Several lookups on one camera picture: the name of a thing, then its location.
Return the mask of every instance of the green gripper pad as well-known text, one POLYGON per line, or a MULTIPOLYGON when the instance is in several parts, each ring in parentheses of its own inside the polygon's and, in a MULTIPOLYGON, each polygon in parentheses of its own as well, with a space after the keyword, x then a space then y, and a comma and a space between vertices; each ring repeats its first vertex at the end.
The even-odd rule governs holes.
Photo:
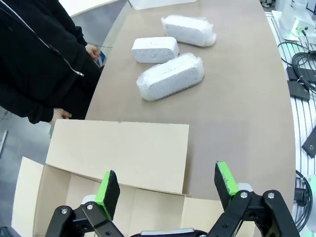
POLYGON ((107 218, 112 221, 119 199, 119 183, 113 170, 107 172, 100 185, 95 202, 103 207, 107 218))
POLYGON ((215 165, 214 183, 222 202, 223 209, 226 210, 232 197, 239 191, 232 173, 226 162, 217 162, 215 165))

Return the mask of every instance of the wooden table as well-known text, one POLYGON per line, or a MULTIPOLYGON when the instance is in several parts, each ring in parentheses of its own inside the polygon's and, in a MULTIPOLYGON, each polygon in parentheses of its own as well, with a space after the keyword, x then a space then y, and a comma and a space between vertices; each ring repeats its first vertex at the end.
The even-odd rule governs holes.
POLYGON ((185 194, 219 199, 213 177, 220 160, 228 163, 237 182, 251 184, 260 195, 279 190, 292 209, 293 115, 277 45, 258 0, 198 0, 132 10, 86 119, 189 124, 185 194), (136 38, 164 36, 160 18, 169 14, 207 18, 214 24, 217 43, 211 48, 180 43, 181 53, 203 59, 204 80, 168 98, 146 102, 136 80, 152 65, 137 63, 130 51, 136 38))

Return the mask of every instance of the person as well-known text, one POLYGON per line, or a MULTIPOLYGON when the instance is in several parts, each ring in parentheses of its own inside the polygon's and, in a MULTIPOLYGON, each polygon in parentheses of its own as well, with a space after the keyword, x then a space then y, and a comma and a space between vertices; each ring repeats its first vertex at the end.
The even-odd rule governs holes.
POLYGON ((85 119, 101 75, 99 54, 58 0, 0 0, 4 109, 31 123, 85 119))

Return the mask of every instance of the open cardboard box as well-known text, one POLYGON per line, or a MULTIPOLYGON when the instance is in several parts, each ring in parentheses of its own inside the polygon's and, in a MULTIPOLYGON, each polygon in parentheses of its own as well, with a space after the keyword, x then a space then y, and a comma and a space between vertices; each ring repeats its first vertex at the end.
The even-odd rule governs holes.
MULTIPOLYGON (((65 120, 56 125, 46 165, 22 159, 12 215, 12 227, 22 237, 45 236, 54 210, 61 205, 79 207, 86 195, 97 193, 101 179, 110 169, 118 170, 121 189, 114 223, 125 236, 146 230, 191 227, 208 232, 223 212, 219 201, 170 194, 182 191, 187 125, 65 120), (168 166, 175 165, 169 161, 170 155, 176 157, 180 169, 168 166), (130 162, 120 162, 124 156, 137 163, 129 169, 130 162), (164 186, 159 181, 172 185, 164 186)), ((254 224, 244 223, 238 236, 253 234, 254 224)))
MULTIPOLYGON (((80 206, 96 194, 101 180, 74 175, 23 158, 16 186, 12 227, 22 237, 43 237, 55 208, 80 206)), ((195 228, 208 232, 223 212, 220 201, 142 190, 121 185, 114 223, 125 236, 144 230, 195 228)), ((254 224, 244 223, 239 237, 253 237, 254 224)))

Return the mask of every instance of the plastic-wrapped package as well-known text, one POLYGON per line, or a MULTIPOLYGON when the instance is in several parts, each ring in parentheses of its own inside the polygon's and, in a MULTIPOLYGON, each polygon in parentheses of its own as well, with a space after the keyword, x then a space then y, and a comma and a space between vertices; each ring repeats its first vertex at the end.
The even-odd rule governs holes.
POLYGON ((136 84, 144 100, 154 101, 198 84, 203 76, 202 59, 185 53, 149 68, 136 84))
POLYGON ((167 35, 174 37, 178 42, 201 47, 209 47, 216 42, 213 24, 205 18, 170 15, 161 21, 167 35))

